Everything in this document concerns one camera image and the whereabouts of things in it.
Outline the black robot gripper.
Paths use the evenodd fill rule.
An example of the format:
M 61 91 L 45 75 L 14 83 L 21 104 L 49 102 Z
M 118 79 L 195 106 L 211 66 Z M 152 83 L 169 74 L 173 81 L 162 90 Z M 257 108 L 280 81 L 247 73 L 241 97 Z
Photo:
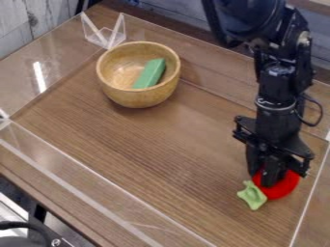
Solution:
M 257 99 L 255 104 L 255 119 L 235 117 L 233 137 L 245 146 L 248 174 L 253 177 L 263 168 L 260 182 L 271 188 L 288 171 L 304 178 L 313 159 L 313 153 L 299 136 L 304 100 L 293 100 L 287 105 L 268 105 Z

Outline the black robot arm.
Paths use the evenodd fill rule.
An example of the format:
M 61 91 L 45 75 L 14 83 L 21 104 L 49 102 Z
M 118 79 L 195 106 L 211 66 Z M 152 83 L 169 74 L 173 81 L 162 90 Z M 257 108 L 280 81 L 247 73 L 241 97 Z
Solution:
M 253 57 L 256 116 L 235 117 L 233 137 L 244 143 L 247 171 L 273 187 L 289 173 L 303 177 L 313 154 L 299 137 L 305 90 L 312 84 L 311 31 L 285 0 L 201 0 L 211 32 L 227 48 L 247 44 Z

